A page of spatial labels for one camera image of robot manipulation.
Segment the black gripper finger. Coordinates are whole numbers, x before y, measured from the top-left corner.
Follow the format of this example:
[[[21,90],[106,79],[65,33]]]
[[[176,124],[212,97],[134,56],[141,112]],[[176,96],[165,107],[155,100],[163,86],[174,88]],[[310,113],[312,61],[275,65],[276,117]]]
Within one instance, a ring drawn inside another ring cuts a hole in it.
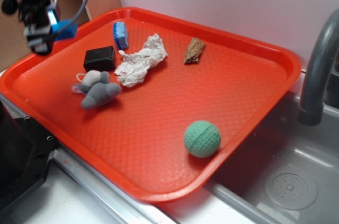
[[[33,53],[42,56],[52,53],[56,36],[50,23],[40,27],[30,24],[24,28],[23,34]]]

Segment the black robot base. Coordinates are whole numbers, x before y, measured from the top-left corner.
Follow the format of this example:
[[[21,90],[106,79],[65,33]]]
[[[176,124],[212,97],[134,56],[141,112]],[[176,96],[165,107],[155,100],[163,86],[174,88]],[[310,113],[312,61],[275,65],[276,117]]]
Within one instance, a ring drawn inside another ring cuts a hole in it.
[[[13,118],[1,104],[1,214],[47,178],[57,139],[33,118]]]

